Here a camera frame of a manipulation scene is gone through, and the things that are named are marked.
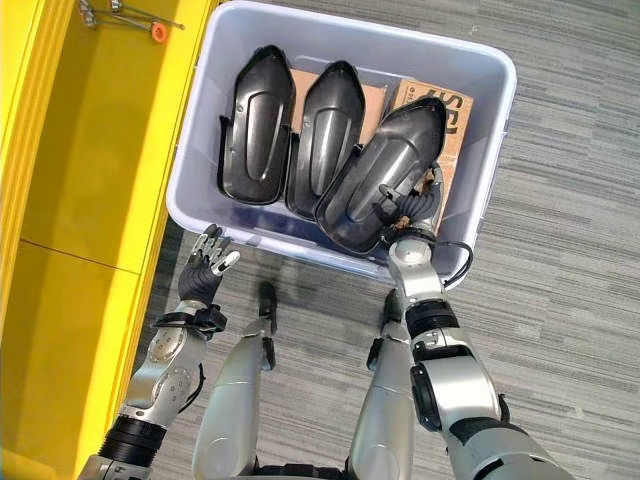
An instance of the black plastic part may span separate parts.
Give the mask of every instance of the black plastic part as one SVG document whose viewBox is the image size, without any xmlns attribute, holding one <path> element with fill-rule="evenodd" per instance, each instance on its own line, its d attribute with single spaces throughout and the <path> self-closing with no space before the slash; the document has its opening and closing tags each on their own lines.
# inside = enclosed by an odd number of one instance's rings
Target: black plastic part
<svg viewBox="0 0 640 480">
<path fill-rule="evenodd" d="M 442 430 L 438 405 L 436 404 L 433 386 L 431 385 L 427 371 L 421 365 L 417 365 L 411 367 L 410 373 L 413 403 L 420 425 L 430 432 Z"/>
<path fill-rule="evenodd" d="M 504 465 L 504 462 L 501 459 L 497 459 L 497 460 L 485 465 L 484 467 L 482 467 L 478 471 L 478 473 L 476 473 L 475 477 L 473 477 L 473 480 L 482 480 L 484 478 L 487 478 L 487 475 L 489 475 L 491 472 L 497 470 L 498 468 L 500 468 L 503 465 Z"/>
<path fill-rule="evenodd" d="M 376 338 L 371 344 L 371 348 L 369 349 L 369 356 L 367 357 L 367 368 L 372 372 L 375 372 L 376 370 L 376 365 L 378 364 L 378 354 L 380 353 L 380 349 L 382 348 L 383 343 L 383 338 Z"/>
<path fill-rule="evenodd" d="M 474 435 L 490 428 L 506 428 L 527 435 L 527 432 L 520 427 L 516 427 L 511 423 L 496 420 L 491 417 L 464 418 L 451 425 L 451 427 L 449 427 L 449 431 L 455 435 L 458 440 L 460 440 L 462 445 L 466 445 Z"/>
<path fill-rule="evenodd" d="M 314 467 L 288 463 L 286 465 L 265 465 L 256 469 L 254 475 L 260 476 L 285 476 L 285 477 L 312 477 L 323 478 L 325 480 L 347 480 L 347 476 L 337 468 Z"/>
<path fill-rule="evenodd" d="M 398 302 L 398 295 L 395 288 L 393 290 L 390 290 L 384 299 L 383 316 L 384 323 L 402 322 L 402 308 L 400 308 L 400 303 Z"/>
<path fill-rule="evenodd" d="M 284 189 L 295 85 L 278 47 L 256 51 L 238 74 L 231 119 L 221 117 L 218 184 L 243 203 L 266 205 Z"/>
<path fill-rule="evenodd" d="M 293 213 L 314 219 L 318 200 L 358 143 L 364 108 L 358 74 L 343 60 L 329 64 L 311 86 L 289 164 L 286 202 Z"/>
<path fill-rule="evenodd" d="M 262 282 L 258 287 L 258 316 L 271 321 L 271 335 L 278 330 L 278 296 L 275 287 L 269 282 Z"/>
<path fill-rule="evenodd" d="M 398 218 L 380 186 L 408 195 L 436 163 L 445 125 L 446 109 L 437 98 L 421 98 L 387 115 L 320 198 L 315 217 L 324 233 L 352 253 L 373 250 L 382 228 Z"/>
<path fill-rule="evenodd" d="M 185 312 L 171 312 L 160 316 L 153 324 L 155 328 L 187 328 L 200 333 L 209 341 L 213 335 L 223 332 L 227 326 L 227 317 L 220 312 L 220 305 L 198 310 L 194 315 Z"/>
<path fill-rule="evenodd" d="M 269 364 L 268 370 L 273 370 L 276 368 L 276 349 L 273 346 L 273 338 L 264 337 L 262 339 L 262 348 Z"/>
<path fill-rule="evenodd" d="M 458 319 L 448 302 L 426 300 L 412 306 L 405 313 L 411 338 L 436 328 L 458 328 Z"/>
<path fill-rule="evenodd" d="M 99 455 L 117 462 L 149 467 L 165 433 L 166 430 L 159 425 L 118 416 L 107 432 Z"/>
<path fill-rule="evenodd" d="M 464 355 L 473 356 L 471 355 L 471 351 L 464 345 L 451 345 L 448 347 L 428 349 L 424 342 L 417 342 L 411 354 L 413 355 L 413 361 L 416 363 L 424 362 L 425 360 L 437 360 L 439 358 L 461 357 Z"/>
</svg>

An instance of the plastic storage bin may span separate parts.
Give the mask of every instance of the plastic storage bin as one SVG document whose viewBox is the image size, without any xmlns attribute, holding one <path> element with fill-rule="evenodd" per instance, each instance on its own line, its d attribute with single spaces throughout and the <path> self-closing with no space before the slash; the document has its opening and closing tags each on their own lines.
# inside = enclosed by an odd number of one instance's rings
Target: plastic storage bin
<svg viewBox="0 0 640 480">
<path fill-rule="evenodd" d="M 452 38 L 245 1 L 216 9 L 207 27 L 167 193 L 177 223 L 195 232 L 217 223 L 239 243 L 389 278 L 383 255 L 342 253 L 313 222 L 296 217 L 284 203 L 243 205 L 218 189 L 219 116 L 230 114 L 236 75 L 267 44 L 282 48 L 294 68 L 316 73 L 330 61 L 347 60 L 363 83 L 387 85 L 390 93 L 402 77 L 411 77 L 471 95 L 474 106 L 439 239 L 474 245 L 516 88 L 509 57 Z M 436 249 L 434 264 L 446 278 L 465 257 L 464 251 L 442 247 Z"/>
</svg>

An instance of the gray carpet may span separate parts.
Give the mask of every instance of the gray carpet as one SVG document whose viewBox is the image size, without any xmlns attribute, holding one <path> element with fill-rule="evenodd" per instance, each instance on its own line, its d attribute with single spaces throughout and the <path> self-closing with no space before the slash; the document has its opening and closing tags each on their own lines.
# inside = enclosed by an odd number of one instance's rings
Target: gray carpet
<svg viewBox="0 0 640 480">
<path fill-rule="evenodd" d="M 489 44 L 514 60 L 497 185 L 476 262 L 450 301 L 514 423 L 577 478 L 640 478 L 640 2 L 286 3 Z M 174 267 L 193 239 L 169 224 L 149 320 L 175 306 Z M 277 284 L 281 308 L 260 460 L 340 466 L 347 455 L 388 287 L 240 250 L 217 297 L 229 328 L 209 346 L 209 380 L 168 433 L 156 479 L 190 478 L 213 379 L 255 316 L 244 286 L 261 279 Z M 145 327 L 140 352 L 150 335 Z M 417 425 L 414 464 L 413 478 L 452 478 L 444 443 Z"/>
</svg>

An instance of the black cable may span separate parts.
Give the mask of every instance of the black cable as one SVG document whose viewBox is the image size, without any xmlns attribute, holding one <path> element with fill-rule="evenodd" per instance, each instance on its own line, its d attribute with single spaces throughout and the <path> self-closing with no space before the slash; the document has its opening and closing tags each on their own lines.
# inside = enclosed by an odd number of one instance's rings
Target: black cable
<svg viewBox="0 0 640 480">
<path fill-rule="evenodd" d="M 443 285 L 444 285 L 444 288 L 446 289 L 449 285 L 457 282 L 462 277 L 464 277 L 467 274 L 467 272 L 471 269 L 471 264 L 473 263 L 473 250 L 469 245 L 467 245 L 464 242 L 436 242 L 435 245 L 459 247 L 466 250 L 468 253 L 467 261 L 464 262 L 464 265 L 462 265 L 462 267 L 460 267 L 460 269 L 454 275 L 452 275 L 448 280 L 444 281 Z"/>
<path fill-rule="evenodd" d="M 198 386 L 193 392 L 189 394 L 189 396 L 187 397 L 187 401 L 185 402 L 184 406 L 180 410 L 178 410 L 178 413 L 182 413 L 187 408 L 189 408 L 189 406 L 193 402 L 195 402 L 196 398 L 198 398 L 198 395 L 200 395 L 200 392 L 202 392 L 204 381 L 207 379 L 207 377 L 204 376 L 204 368 L 202 367 L 202 363 L 198 364 L 198 370 L 200 371 L 200 380 L 198 381 Z"/>
<path fill-rule="evenodd" d="M 467 261 L 464 262 L 464 265 L 462 265 L 462 267 L 460 267 L 460 269 L 456 273 L 454 273 L 448 280 L 445 280 L 443 282 L 443 286 L 445 289 L 447 289 L 451 284 L 457 282 L 462 277 L 464 277 L 467 274 L 467 272 L 471 269 L 471 264 L 473 263 L 473 249 L 464 242 L 449 242 L 449 241 L 438 242 L 427 232 L 424 232 L 419 229 L 414 229 L 412 227 L 408 227 L 404 230 L 400 230 L 399 232 L 393 232 L 393 229 L 389 227 L 385 231 L 383 231 L 381 235 L 381 240 L 383 244 L 387 245 L 387 248 L 389 248 L 391 244 L 393 244 L 394 242 L 397 242 L 399 238 L 403 236 L 417 236 L 422 240 L 424 240 L 425 242 L 427 242 L 429 245 L 432 245 L 433 247 L 437 247 L 439 245 L 445 246 L 445 247 L 458 247 L 467 251 L 467 254 L 468 254 Z"/>
</svg>

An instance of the yellow cabinet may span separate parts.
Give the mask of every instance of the yellow cabinet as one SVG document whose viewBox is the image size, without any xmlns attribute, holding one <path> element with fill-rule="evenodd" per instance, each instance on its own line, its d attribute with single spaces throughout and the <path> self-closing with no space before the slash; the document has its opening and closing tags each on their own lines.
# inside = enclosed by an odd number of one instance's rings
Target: yellow cabinet
<svg viewBox="0 0 640 480">
<path fill-rule="evenodd" d="M 126 391 L 217 2 L 125 2 L 186 26 L 165 44 L 89 30 L 74 0 L 2 3 L 2 468 L 66 479 Z"/>
</svg>

